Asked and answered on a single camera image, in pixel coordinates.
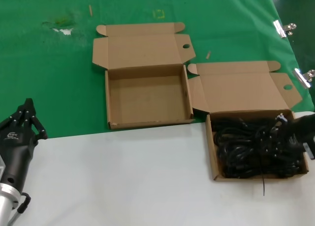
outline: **wooden stick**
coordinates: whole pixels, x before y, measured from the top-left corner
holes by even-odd
[[[90,5],[89,5],[89,8],[90,8],[90,15],[91,17],[93,17],[92,7]]]
[[[210,58],[211,51],[208,52],[206,59],[208,60]]]

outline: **white table surface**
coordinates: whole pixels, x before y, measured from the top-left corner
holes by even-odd
[[[300,179],[212,180],[204,124],[41,141],[15,226],[310,226],[315,161]]]

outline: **metal clip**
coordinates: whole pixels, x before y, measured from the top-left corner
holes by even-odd
[[[296,24],[290,23],[289,25],[282,26],[279,20],[274,21],[274,25],[281,38],[286,37],[286,32],[288,35],[293,35],[291,30],[296,29]]]
[[[306,89],[311,87],[310,82],[313,80],[313,77],[315,77],[315,70],[310,70],[307,73],[302,74],[301,70],[295,68],[293,73]]]

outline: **open cardboard box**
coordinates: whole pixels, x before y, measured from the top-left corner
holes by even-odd
[[[111,129],[192,122],[186,67],[195,57],[183,23],[98,26],[93,63],[106,69]]]
[[[207,112],[206,129],[214,180],[244,181],[246,179],[225,178],[222,164],[217,158],[211,121],[219,118],[275,118],[283,113],[293,119],[290,108],[302,100],[286,73],[273,73],[280,69],[275,61],[232,62],[190,64],[190,73],[199,75],[189,80],[192,107]],[[300,177],[308,172],[304,156],[304,166]],[[265,179],[277,179],[265,176]]]

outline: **power cord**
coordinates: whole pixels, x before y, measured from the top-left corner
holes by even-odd
[[[27,193],[22,193],[22,196],[25,196],[24,202],[17,208],[15,214],[12,216],[10,221],[8,222],[7,226],[12,226],[15,221],[24,213],[27,209],[29,203],[31,202],[31,197]]]
[[[281,130],[286,119],[243,121],[221,119],[212,122],[214,143],[226,178],[251,178],[273,174],[287,178],[302,171],[303,149],[289,148]]]

